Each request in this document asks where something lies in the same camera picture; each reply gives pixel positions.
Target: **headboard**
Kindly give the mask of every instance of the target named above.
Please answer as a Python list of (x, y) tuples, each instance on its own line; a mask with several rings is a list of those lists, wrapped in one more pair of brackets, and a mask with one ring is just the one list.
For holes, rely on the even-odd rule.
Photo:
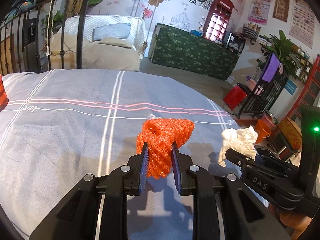
[[(121, 15), (87, 15), (84, 22), (83, 36), (89, 41), (92, 41), (92, 31), (94, 28), (114, 23), (131, 24), (128, 40), (136, 47), (138, 54), (141, 55), (143, 53), (143, 43), (147, 38), (145, 22), (142, 18)], [(79, 16), (74, 16), (67, 19), (65, 22), (65, 32), (71, 35), (77, 35), (78, 24)]]

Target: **beige blanket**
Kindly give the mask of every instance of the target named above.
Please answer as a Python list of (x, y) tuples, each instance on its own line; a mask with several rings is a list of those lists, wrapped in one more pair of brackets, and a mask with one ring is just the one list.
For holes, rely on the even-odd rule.
[[(65, 33), (63, 42), (64, 68), (76, 69), (76, 35)], [(82, 48), (83, 68), (139, 71), (139, 55), (134, 48), (99, 44), (98, 41), (90, 43), (86, 38), (83, 39)], [(52, 69), (62, 69), (60, 50), (61, 34), (57, 33), (50, 43)]]

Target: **woman poster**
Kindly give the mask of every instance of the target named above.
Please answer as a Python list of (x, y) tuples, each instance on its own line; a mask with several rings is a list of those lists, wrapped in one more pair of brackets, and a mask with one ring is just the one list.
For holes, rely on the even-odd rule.
[(271, 0), (252, 0), (248, 21), (267, 25)]

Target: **white crumpled tissue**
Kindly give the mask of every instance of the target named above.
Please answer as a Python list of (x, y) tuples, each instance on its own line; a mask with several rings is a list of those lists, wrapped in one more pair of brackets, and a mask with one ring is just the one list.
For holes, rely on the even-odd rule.
[(258, 138), (257, 132), (252, 126), (245, 129), (225, 129), (221, 133), (223, 137), (222, 148), (218, 156), (218, 164), (225, 167), (226, 151), (233, 149), (255, 160), (256, 150), (253, 144)]

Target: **white stripe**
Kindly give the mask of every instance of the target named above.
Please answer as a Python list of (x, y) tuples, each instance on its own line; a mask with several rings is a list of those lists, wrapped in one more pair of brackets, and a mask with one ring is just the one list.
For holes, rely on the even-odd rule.
[(119, 104), (119, 96), (120, 96), (120, 90), (122, 85), (122, 78), (123, 78), (124, 72), (122, 73), (119, 81), (118, 91), (117, 91), (117, 99), (116, 99), (116, 109), (113, 112), (113, 119), (111, 124), (111, 130), (110, 130), (110, 136), (109, 136), (109, 145), (108, 145), (108, 155), (107, 155), (107, 163), (106, 163), (106, 175), (109, 174), (110, 171), (110, 161), (111, 161), (111, 149), (112, 149), (112, 141), (113, 141), (113, 131), (115, 128), (115, 121), (116, 121), (116, 114), (117, 114), (117, 108)]
[[(213, 103), (211, 102), (211, 100), (210, 100), (209, 98), (207, 98), (207, 100), (208, 100), (209, 104), (212, 106), (212, 108), (215, 110), (215, 107), (214, 107)], [(220, 122), (221, 129), (224, 130), (224, 126), (223, 126), (223, 124), (222, 124), (222, 121), (221, 121), (221, 119), (220, 119), (220, 116), (218, 115), (217, 117), (218, 117), (218, 120), (219, 120), (219, 122)]]
[[(214, 101), (212, 101), (212, 103), (214, 104), (216, 110), (219, 111), (218, 105), (217, 105)], [(224, 119), (223, 119), (222, 114), (218, 113), (218, 115), (220, 115), (220, 118), (221, 118), (221, 120), (222, 120), (222, 124), (224, 125), (224, 128), (225, 128), (225, 129), (228, 129), (227, 126), (226, 126), (226, 124), (225, 124), (225, 121), (224, 121)]]
[[(117, 78), (116, 78), (116, 82), (113, 86), (113, 91), (112, 91), (112, 97), (111, 97), (111, 102), (110, 102), (110, 107), (112, 107), (113, 104), (113, 100), (115, 98), (115, 93), (116, 93), (116, 87), (118, 84), (118, 80), (119, 80), (119, 75), (121, 74), (121, 71), (119, 71)], [(103, 135), (102, 135), (102, 139), (101, 139), (101, 146), (100, 146), (100, 156), (99, 156), (99, 166), (98, 166), (98, 173), (97, 173), (97, 177), (101, 176), (101, 169), (102, 169), (102, 160), (103, 160), (103, 154), (104, 154), (104, 146), (106, 144), (106, 135), (107, 135), (107, 131), (108, 131), (108, 125), (109, 125), (109, 119), (110, 119), (110, 115), (111, 115), (111, 111), (112, 109), (109, 109), (108, 111), (108, 116), (106, 119), (106, 123), (104, 125), (104, 130), (103, 130)]]
[[(49, 71), (43, 78), (42, 80), (38, 83), (38, 85), (33, 89), (33, 91), (30, 93), (30, 95), (27, 97), (26, 100), (23, 101), (23, 104), (19, 107), (19, 110), (21, 110), (29, 101), (29, 99), (34, 95), (34, 93), (38, 90), (38, 88), (42, 85), (42, 83), (47, 79), (47, 77), (53, 72), (54, 70)], [(4, 143), (5, 138), (8, 135), (9, 129), (11, 127), (11, 125), (13, 124), (13, 122), (17, 119), (17, 117), (19, 116), (21, 111), (17, 111), (16, 114), (14, 115), (14, 117), (12, 118), (12, 120), (9, 122), (9, 124), (7, 125), (7, 127), (4, 130), (4, 134), (2, 137), (2, 140), (0, 142), (0, 149)]]
[(4, 89), (6, 89), (6, 86), (9, 84), (9, 81), (10, 79), (12, 79), (12, 77), (13, 77), (13, 74), (6, 81), (3, 82)]
[[(44, 110), (44, 111), (63, 111), (63, 110), (70, 110), (70, 111), (74, 111), (74, 112), (78, 112), (81, 114), (86, 114), (86, 115), (90, 115), (90, 116), (98, 116), (98, 117), (103, 117), (103, 118), (107, 118), (106, 115), (100, 115), (100, 114), (89, 114), (89, 113), (85, 113), (85, 112), (81, 112), (78, 111), (76, 109), (72, 109), (72, 108), (60, 108), (60, 109), (46, 109), (46, 108), (34, 108), (35, 110)], [(4, 109), (2, 111), (23, 111), (23, 110), (17, 110), (17, 109)], [(120, 116), (110, 116), (109, 118), (116, 118), (116, 119), (133, 119), (133, 120), (147, 120), (147, 118), (142, 118), (142, 117), (120, 117)], [(221, 123), (216, 123), (216, 122), (200, 122), (200, 121), (194, 121), (194, 123), (207, 123), (207, 124), (221, 124)]]
[(198, 122), (198, 121), (194, 121), (194, 123), (207, 123), (207, 124), (228, 124), (228, 123), (220, 123), (220, 122)]

